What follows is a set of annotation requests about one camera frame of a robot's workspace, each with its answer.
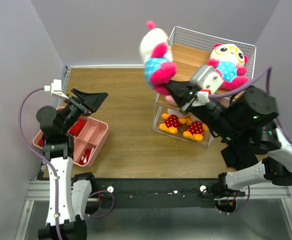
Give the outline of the pink plush face down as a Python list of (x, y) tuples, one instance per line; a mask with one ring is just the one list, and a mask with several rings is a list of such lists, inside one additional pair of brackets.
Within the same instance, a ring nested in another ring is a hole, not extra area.
[(171, 95), (165, 96), (165, 101), (170, 105), (177, 106), (177, 103), (175, 102)]

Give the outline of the yellow frog plush front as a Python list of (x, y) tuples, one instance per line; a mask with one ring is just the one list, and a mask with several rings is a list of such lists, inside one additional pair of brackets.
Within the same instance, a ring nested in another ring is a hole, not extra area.
[(201, 142), (204, 138), (204, 133), (209, 130), (208, 126), (199, 120), (186, 119), (188, 128), (183, 132), (183, 137), (196, 142)]

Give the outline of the yellow frog plush back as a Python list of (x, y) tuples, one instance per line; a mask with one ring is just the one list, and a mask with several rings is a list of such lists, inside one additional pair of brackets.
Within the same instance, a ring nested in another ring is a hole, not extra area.
[(159, 125), (161, 131), (177, 134), (181, 124), (186, 123), (187, 116), (174, 109), (167, 109), (167, 113), (162, 114), (162, 118), (165, 120)]

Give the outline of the white panda plush with glasses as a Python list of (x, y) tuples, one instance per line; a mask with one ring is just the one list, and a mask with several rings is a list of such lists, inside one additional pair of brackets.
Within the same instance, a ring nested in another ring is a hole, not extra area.
[(217, 43), (213, 46), (208, 65), (213, 66), (222, 77), (224, 82), (220, 89), (232, 91), (249, 81), (245, 76), (248, 61), (248, 57), (235, 44)]

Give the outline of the white panda plush blue dress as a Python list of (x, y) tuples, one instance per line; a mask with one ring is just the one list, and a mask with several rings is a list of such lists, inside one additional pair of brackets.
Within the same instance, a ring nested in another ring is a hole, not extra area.
[(144, 64), (144, 77), (148, 86), (161, 95), (169, 95), (164, 87), (177, 73), (169, 37), (153, 21), (147, 21), (149, 31), (142, 38), (139, 53)]

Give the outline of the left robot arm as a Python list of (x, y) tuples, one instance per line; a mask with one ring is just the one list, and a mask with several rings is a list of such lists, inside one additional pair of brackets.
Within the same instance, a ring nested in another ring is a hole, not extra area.
[(85, 240), (84, 220), (88, 198), (96, 194), (97, 186), (91, 173), (71, 176), (74, 138), (69, 129), (80, 117), (95, 113), (108, 93), (86, 93), (72, 89), (66, 97), (66, 107), (44, 106), (36, 119), (43, 132), (43, 156), (49, 172), (49, 209), (44, 228), (38, 230), (40, 240)]

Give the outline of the yellow frog plush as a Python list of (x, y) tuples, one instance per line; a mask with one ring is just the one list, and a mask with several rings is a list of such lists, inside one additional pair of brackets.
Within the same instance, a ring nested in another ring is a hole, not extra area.
[(167, 109), (167, 113), (162, 114), (162, 118), (165, 120), (159, 125), (161, 131), (177, 134), (181, 124), (186, 123), (187, 116), (174, 109)]
[(183, 132), (183, 137), (196, 142), (201, 142), (204, 138), (204, 133), (209, 130), (208, 126), (199, 120), (186, 119), (188, 128)]

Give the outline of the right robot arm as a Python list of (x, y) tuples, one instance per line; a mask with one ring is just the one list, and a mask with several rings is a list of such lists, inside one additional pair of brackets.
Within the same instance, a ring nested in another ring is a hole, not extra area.
[(214, 198), (231, 196), (247, 186), (271, 182), (277, 186), (292, 186), (292, 142), (284, 136), (279, 124), (274, 97), (262, 89), (250, 86), (228, 107), (211, 99), (193, 106), (200, 91), (189, 82), (171, 80), (164, 87), (180, 111), (191, 113), (205, 123), (222, 142), (252, 155), (267, 155), (257, 164), (236, 172), (218, 175), (218, 181), (207, 186), (204, 195)]

